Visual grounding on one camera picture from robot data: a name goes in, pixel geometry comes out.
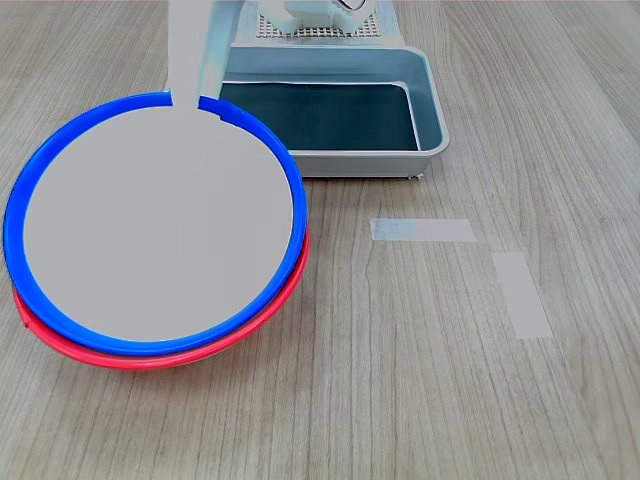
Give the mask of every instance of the blue lid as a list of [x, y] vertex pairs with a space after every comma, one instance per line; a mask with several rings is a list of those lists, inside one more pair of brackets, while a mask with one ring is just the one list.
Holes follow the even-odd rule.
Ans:
[[280, 162], [291, 186], [293, 228], [284, 259], [265, 289], [242, 311], [215, 327], [184, 338], [159, 342], [136, 342], [98, 334], [74, 322], [45, 296], [29, 268], [24, 246], [24, 223], [29, 202], [49, 164], [76, 138], [117, 115], [151, 107], [171, 107], [170, 92], [122, 98], [90, 110], [53, 134], [31, 157], [13, 187], [4, 216], [4, 256], [13, 284], [29, 309], [49, 328], [87, 348], [125, 356], [155, 356], [200, 347], [222, 338], [250, 321], [282, 289], [293, 270], [306, 233], [307, 203], [298, 168], [276, 136], [259, 120], [224, 101], [200, 97], [199, 109], [218, 115], [260, 139]]

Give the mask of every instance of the metal tray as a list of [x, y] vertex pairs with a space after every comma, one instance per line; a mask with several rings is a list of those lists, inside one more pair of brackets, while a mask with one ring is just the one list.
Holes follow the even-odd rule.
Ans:
[[[412, 47], [234, 43], [224, 84], [255, 83], [395, 85], [406, 92], [417, 149], [290, 150], [303, 177], [421, 176], [449, 145], [429, 62]], [[349, 111], [341, 117], [336, 125], [349, 121]]]

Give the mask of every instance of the stacked lids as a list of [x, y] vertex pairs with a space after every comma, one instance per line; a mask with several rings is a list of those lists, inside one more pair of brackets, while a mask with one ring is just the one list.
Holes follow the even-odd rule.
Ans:
[[27, 326], [76, 360], [160, 368], [264, 324], [308, 255], [302, 179], [282, 143], [221, 100], [117, 100], [56, 132], [4, 221]]

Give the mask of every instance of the wood grain surface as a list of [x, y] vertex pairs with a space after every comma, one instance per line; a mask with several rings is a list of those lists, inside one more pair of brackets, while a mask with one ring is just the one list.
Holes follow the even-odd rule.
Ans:
[[[422, 180], [306, 181], [312, 252], [235, 347], [147, 373], [22, 326], [0, 271], [2, 479], [640, 478], [640, 8], [396, 4], [451, 146]], [[160, 2], [0, 2], [0, 197], [55, 130], [164, 88]], [[469, 219], [475, 244], [373, 242]], [[492, 253], [553, 338], [518, 340]]]

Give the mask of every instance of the tray's dark bottom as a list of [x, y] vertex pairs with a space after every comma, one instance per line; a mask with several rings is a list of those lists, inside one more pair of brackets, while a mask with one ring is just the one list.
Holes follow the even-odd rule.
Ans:
[[418, 150], [407, 95], [396, 85], [230, 83], [220, 97], [289, 150]]

